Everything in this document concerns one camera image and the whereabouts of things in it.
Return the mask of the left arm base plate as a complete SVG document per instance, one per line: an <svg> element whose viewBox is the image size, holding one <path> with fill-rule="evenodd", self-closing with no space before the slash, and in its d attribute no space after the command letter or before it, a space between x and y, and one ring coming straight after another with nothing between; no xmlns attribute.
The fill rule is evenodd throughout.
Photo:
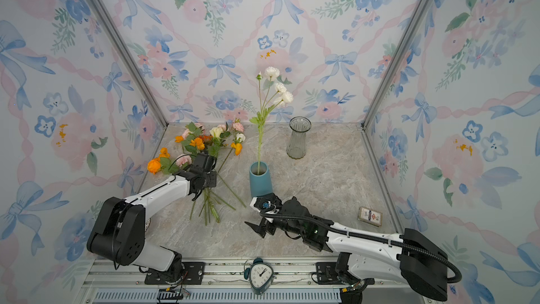
<svg viewBox="0 0 540 304"><path fill-rule="evenodd" d="M201 285L205 274L204 262L174 263L165 272L150 269L146 273L145 285Z"/></svg>

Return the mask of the white ranunculus flower stem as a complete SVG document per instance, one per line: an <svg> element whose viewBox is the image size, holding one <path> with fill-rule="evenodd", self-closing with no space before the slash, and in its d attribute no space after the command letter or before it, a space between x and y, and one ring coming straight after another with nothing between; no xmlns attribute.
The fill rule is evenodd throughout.
<svg viewBox="0 0 540 304"><path fill-rule="evenodd" d="M255 117L250 119L250 122L257 125L258 131L258 146L257 146L257 164L256 175L262 174L261 154L264 140L264 128L267 118L275 109L280 106L291 104L294 100L293 93L283 83L284 80L281 71L275 67L267 67L262 73L256 77L258 83L259 111Z"/></svg>

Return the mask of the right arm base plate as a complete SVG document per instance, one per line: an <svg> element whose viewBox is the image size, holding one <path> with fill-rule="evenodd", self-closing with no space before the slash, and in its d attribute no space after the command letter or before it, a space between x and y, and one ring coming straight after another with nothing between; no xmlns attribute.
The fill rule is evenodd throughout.
<svg viewBox="0 0 540 304"><path fill-rule="evenodd" d="M353 291L375 284L373 278L357 280L353 276L347 276L345 273L339 274L336 265L336 262L315 263L315 271L311 273L312 281L318 285L336 285L352 288Z"/></svg>

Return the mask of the orange poppy flower stem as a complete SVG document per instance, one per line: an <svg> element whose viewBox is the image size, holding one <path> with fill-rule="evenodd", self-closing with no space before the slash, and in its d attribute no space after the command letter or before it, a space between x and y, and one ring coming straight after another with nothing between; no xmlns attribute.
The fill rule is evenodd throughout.
<svg viewBox="0 0 540 304"><path fill-rule="evenodd" d="M233 194L233 196L240 202L240 205L243 206L243 208L246 207L246 204L243 202L243 200L240 198L240 196L233 190L232 187L229 186L229 184L226 182L225 178L221 175L221 169L224 167L224 164L229 160L229 157L234 153L235 156L239 156L243 149L243 142L246 140L246 136L243 134L243 132L236 132L233 142L231 143L230 147L231 150L227 154L226 158L222 162L222 165L218 169L217 176L221 180L221 182L226 186L226 188Z"/></svg>

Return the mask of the teal ceramic vase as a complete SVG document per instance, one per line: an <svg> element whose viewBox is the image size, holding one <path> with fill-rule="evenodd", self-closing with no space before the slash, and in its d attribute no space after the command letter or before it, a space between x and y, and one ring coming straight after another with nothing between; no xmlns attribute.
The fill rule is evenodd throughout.
<svg viewBox="0 0 540 304"><path fill-rule="evenodd" d="M260 197L274 192L271 174L265 162L255 162L250 166L250 194Z"/></svg>

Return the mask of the cream rose stem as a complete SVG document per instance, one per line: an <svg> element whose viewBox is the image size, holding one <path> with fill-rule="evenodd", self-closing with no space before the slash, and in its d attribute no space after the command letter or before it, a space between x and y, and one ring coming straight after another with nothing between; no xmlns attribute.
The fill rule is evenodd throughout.
<svg viewBox="0 0 540 304"><path fill-rule="evenodd" d="M213 164L212 170L215 169L217 158L219 152L222 148L225 147L225 140L229 137L231 133L229 132L229 125L225 123L224 125L218 125L210 130L210 136L205 138L205 150L212 157ZM203 192L204 203L201 209L201 212L204 213L205 224L208 225L211 223L211 217L215 219L215 222L219 223L220 218L215 209L214 203L219 203L219 200L215 200L212 197L213 187L206 188Z"/></svg>

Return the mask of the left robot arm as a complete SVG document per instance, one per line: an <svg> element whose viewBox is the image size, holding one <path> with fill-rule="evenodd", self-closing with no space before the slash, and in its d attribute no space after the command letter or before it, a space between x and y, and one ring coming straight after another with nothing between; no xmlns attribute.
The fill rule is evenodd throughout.
<svg viewBox="0 0 540 304"><path fill-rule="evenodd" d="M217 185L216 159L206 153L195 156L185 170L127 198L111 197L104 202L87 241L87 250L116 266L136 265L168 284L186 274L181 254L146 243L146 222L180 198Z"/></svg>

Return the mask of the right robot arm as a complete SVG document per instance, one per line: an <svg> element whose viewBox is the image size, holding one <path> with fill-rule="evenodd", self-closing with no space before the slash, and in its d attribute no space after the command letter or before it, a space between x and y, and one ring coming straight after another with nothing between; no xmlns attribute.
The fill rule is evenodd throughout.
<svg viewBox="0 0 540 304"><path fill-rule="evenodd" d="M273 193L254 197L250 206L261 217L259 224L249 225L259 236L273 235L280 229L314 251L337 254L337 280L354 291L372 280L388 280L444 302L448 285L462 280L461 271L448 255L415 229L402 234L352 229L312 215L296 198L282 202Z"/></svg>

